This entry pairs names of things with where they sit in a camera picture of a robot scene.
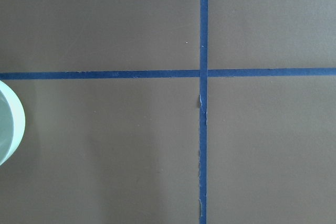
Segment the green bowl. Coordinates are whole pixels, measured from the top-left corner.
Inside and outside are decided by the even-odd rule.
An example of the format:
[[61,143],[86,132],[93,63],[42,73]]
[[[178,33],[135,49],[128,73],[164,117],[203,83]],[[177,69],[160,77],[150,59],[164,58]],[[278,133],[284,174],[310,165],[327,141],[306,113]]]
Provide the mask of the green bowl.
[[1,81],[1,165],[19,147],[25,132],[25,112],[16,93]]

